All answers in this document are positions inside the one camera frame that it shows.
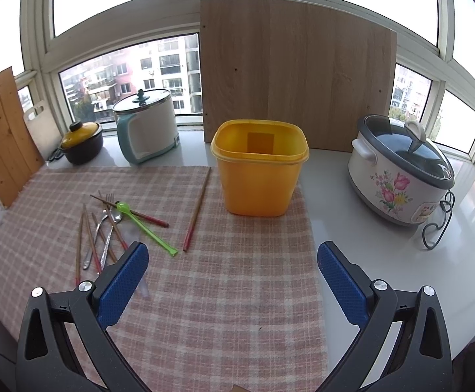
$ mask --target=electric pot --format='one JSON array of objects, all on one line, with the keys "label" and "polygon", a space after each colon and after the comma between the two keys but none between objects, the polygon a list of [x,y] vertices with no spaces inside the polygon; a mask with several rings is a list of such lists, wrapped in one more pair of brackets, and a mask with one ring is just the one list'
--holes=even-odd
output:
[{"label": "electric pot", "polygon": [[97,122],[72,122],[59,146],[70,163],[81,165],[95,158],[103,148],[103,128]]},{"label": "electric pot", "polygon": [[358,129],[348,171],[359,196],[394,223],[426,221],[455,184],[446,156],[417,121],[367,115]]},{"label": "electric pot", "polygon": [[139,90],[113,107],[119,147],[128,162],[141,163],[179,144],[170,91]]}]

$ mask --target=yellow lid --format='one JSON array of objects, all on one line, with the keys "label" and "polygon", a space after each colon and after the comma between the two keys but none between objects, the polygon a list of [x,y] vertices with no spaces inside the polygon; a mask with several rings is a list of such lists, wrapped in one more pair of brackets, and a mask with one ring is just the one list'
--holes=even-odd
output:
[{"label": "yellow lid", "polygon": [[81,122],[76,121],[70,124],[70,131],[65,134],[63,140],[61,140],[61,149],[69,149],[77,146],[83,141],[89,139],[98,131],[99,125],[95,122]]}]

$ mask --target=fork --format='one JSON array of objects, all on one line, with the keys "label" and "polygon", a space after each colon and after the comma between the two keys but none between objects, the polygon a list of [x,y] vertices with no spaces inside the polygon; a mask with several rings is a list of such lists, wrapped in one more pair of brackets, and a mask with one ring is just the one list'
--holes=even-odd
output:
[{"label": "fork", "polygon": [[[114,194],[113,193],[108,193],[107,194],[107,199],[110,198],[110,199],[114,199]],[[95,241],[97,240],[98,238],[98,232],[99,232],[99,229],[101,228],[101,224],[103,223],[103,221],[105,221],[106,219],[108,218],[108,215],[107,215],[107,210],[106,209],[103,209],[103,214],[102,214],[102,217],[98,223],[98,225],[95,227],[95,232],[94,232],[94,243]],[[87,251],[87,254],[85,255],[85,260],[83,262],[83,269],[84,270],[87,270],[88,267],[90,267],[90,261],[92,260],[92,249],[89,249]]]},{"label": "fork", "polygon": [[[110,202],[115,202],[113,194],[110,194],[110,199],[111,199],[109,200]],[[110,208],[110,214],[112,215],[112,219],[114,220],[115,223],[118,223],[119,221],[121,221],[121,218],[123,217],[123,214],[119,212],[116,208]],[[100,259],[101,269],[105,268],[105,263],[107,261],[108,246],[110,245],[110,238],[112,237],[113,231],[114,231],[114,226],[112,225],[110,227],[110,232],[108,233],[107,239],[105,241],[105,247],[103,248],[103,253],[101,254],[101,259]]]}]

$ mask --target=yellow plastic container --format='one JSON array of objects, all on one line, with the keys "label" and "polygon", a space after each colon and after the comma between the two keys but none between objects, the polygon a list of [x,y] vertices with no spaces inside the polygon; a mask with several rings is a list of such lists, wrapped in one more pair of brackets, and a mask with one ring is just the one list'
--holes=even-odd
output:
[{"label": "yellow plastic container", "polygon": [[301,129],[276,121],[227,121],[210,149],[217,158],[226,209],[249,216],[285,213],[310,155]]}]

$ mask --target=pink checkered cloth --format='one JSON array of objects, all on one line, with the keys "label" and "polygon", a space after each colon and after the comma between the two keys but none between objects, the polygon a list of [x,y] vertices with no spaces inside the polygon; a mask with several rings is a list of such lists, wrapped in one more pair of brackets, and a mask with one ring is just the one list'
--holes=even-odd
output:
[{"label": "pink checkered cloth", "polygon": [[[168,221],[168,229],[151,229],[181,249],[206,172],[43,168],[35,174],[0,224],[5,327],[18,337],[34,287],[49,293],[74,288],[82,203],[96,215],[102,211],[89,193],[113,192],[132,209]],[[84,256],[85,230],[82,240]],[[323,307],[299,188],[284,216],[232,215],[213,169],[188,253],[172,258],[147,236],[140,240],[150,253],[150,297],[136,291],[108,333],[152,391],[228,392],[237,384],[252,392],[313,392],[320,385],[327,374]],[[117,239],[112,244],[121,254]],[[93,267],[81,278],[93,279]],[[100,383],[74,326],[69,334],[87,377]]]}]

